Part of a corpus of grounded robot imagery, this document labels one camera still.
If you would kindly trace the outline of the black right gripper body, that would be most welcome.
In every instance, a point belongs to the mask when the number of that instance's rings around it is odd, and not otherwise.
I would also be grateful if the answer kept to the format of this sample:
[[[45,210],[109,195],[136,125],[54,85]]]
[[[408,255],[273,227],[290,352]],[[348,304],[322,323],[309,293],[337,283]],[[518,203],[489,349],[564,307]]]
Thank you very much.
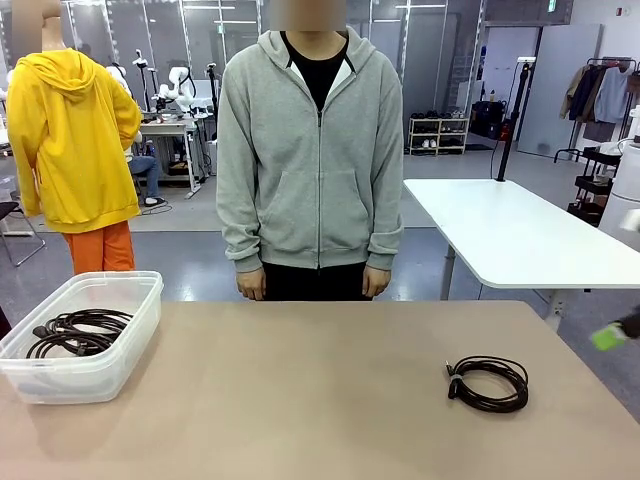
[[[633,313],[618,320],[619,328],[628,339],[640,338],[640,311],[636,309]]]

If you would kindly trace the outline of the person's left hand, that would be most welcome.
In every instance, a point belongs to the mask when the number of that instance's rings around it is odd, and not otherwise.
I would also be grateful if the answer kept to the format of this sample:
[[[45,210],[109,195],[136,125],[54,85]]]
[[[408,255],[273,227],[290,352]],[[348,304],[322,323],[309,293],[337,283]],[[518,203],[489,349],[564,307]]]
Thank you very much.
[[[383,293],[391,281],[391,271],[365,266],[363,271],[362,295],[373,299]]]

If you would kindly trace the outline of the person's right hand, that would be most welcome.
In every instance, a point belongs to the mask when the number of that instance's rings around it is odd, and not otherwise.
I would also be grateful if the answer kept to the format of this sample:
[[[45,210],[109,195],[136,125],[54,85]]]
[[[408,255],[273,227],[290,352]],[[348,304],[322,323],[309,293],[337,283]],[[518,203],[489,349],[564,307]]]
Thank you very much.
[[[247,299],[263,301],[266,295],[266,274],[263,268],[250,272],[237,272],[238,291]]]

